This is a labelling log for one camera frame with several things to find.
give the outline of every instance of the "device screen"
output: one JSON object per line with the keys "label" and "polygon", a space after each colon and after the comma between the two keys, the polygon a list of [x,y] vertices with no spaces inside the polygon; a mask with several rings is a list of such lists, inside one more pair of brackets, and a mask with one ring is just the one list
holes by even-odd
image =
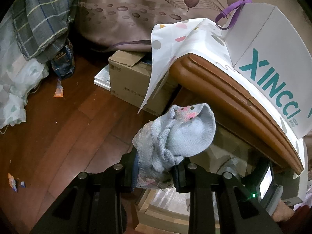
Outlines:
{"label": "device screen", "polygon": [[271,173],[271,168],[269,168],[260,184],[261,199],[263,199],[271,183],[272,183],[272,173]]}

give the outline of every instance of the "candy wrapper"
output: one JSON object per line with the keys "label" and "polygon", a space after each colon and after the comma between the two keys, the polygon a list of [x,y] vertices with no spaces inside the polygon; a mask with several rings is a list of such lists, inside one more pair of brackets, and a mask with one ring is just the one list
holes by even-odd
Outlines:
{"label": "candy wrapper", "polygon": [[8,178],[9,178],[9,185],[10,185],[10,187],[12,187],[12,189],[13,189],[15,192],[17,192],[18,189],[17,189],[17,187],[16,187],[16,180],[14,179],[14,177],[13,177],[10,173],[8,173],[7,176],[8,176]]}
{"label": "candy wrapper", "polygon": [[63,87],[62,87],[62,82],[60,81],[60,79],[57,79],[57,90],[54,93],[54,97],[63,97]]}

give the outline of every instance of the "pink dot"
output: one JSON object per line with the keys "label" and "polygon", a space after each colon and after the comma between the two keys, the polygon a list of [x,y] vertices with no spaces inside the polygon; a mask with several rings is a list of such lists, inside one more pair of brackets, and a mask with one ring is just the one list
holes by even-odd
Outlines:
{"label": "pink dot", "polygon": [[177,23],[175,26],[178,27],[178,28],[182,28],[182,29],[187,29],[188,28],[186,26],[186,24],[183,24],[183,23]]}
{"label": "pink dot", "polygon": [[175,41],[181,42],[181,41],[183,41],[185,38],[186,38],[186,36],[183,36],[183,37],[180,37],[180,38],[175,39]]}

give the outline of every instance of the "purple strap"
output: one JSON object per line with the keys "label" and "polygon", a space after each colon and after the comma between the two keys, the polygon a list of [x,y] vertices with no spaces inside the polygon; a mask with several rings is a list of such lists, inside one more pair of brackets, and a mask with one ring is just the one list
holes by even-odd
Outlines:
{"label": "purple strap", "polygon": [[[221,30],[227,30],[229,28],[231,28],[235,23],[236,20],[238,18],[239,13],[241,12],[241,9],[243,8],[245,3],[252,3],[252,0],[239,0],[235,3],[232,3],[230,6],[228,6],[227,8],[225,8],[217,17],[216,17],[216,25],[221,29]],[[227,28],[223,28],[221,26],[218,25],[218,22],[221,18],[225,18],[227,17],[227,14],[229,14],[231,11],[235,10],[235,13],[232,17],[232,20],[229,24],[229,26]]]}

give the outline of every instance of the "cardboard box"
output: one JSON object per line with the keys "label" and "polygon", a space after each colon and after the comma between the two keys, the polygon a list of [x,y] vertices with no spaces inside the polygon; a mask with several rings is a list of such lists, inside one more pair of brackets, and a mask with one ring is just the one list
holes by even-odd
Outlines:
{"label": "cardboard box", "polygon": [[[138,56],[132,56],[131,53],[133,52],[117,51],[109,58],[110,92],[128,103],[140,107],[149,86],[152,66],[138,62],[140,60]],[[143,108],[156,116],[160,116],[164,111],[177,83],[168,76],[164,85],[158,90],[159,86],[160,83]]]}

